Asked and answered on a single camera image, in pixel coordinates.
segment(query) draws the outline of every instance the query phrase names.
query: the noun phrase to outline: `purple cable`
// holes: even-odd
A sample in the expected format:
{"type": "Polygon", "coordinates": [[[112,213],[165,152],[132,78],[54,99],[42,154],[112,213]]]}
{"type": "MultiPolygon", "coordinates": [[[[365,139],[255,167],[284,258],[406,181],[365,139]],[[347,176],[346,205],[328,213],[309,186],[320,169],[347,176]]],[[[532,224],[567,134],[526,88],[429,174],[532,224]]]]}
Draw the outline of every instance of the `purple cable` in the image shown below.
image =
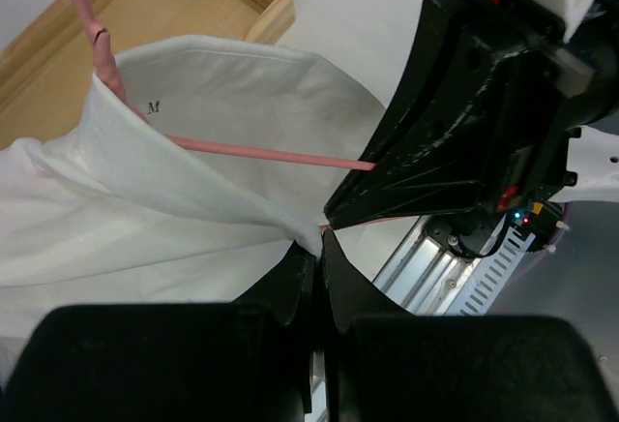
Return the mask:
{"type": "MultiPolygon", "coordinates": [[[[571,216],[572,216],[572,204],[568,202],[563,207],[563,223],[565,225],[568,224],[568,221],[570,220],[571,216]]],[[[566,229],[564,227],[557,228],[552,234],[552,236],[550,237],[548,244],[557,245],[563,239],[563,235],[565,235],[565,232],[566,232],[566,229]]],[[[539,253],[537,256],[535,256],[535,258],[531,262],[529,262],[527,265],[517,269],[516,273],[507,282],[507,285],[508,286],[513,285],[519,280],[521,280],[522,277],[524,277],[529,272],[531,272],[533,269],[535,269],[540,264],[540,262],[542,262],[542,260],[545,259],[547,255],[548,255],[548,250],[544,249],[542,253],[539,253]]]]}

